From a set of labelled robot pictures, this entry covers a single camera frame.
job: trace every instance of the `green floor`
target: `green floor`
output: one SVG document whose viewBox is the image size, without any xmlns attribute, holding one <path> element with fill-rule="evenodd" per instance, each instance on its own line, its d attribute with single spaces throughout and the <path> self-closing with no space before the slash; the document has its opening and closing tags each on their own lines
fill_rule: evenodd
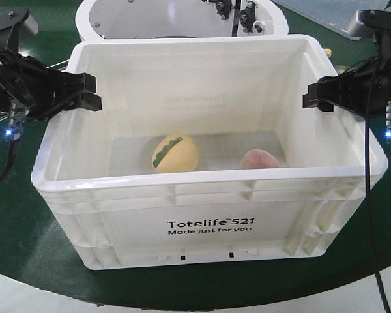
<svg viewBox="0 0 391 313">
<path fill-rule="evenodd" d="M 18 6 L 31 9 L 40 26 L 21 52 L 52 65 L 70 57 L 80 42 L 74 24 L 79 0 L 0 0 L 0 14 Z M 290 33 L 317 38 L 332 48 L 336 65 L 375 55 L 370 40 L 350 41 L 288 10 Z M 1 137 L 0 173 L 7 143 Z M 139 308 L 208 310 L 260 305 L 301 297 L 355 281 L 371 273 L 367 213 L 362 206 L 318 258 L 208 263 L 91 271 L 56 223 L 31 184 L 30 174 L 46 124 L 27 125 L 16 165 L 0 184 L 0 273 L 38 288 L 96 303 Z M 381 145 L 384 120 L 372 121 Z M 373 189 L 377 257 L 391 264 L 389 171 Z"/>
</svg>

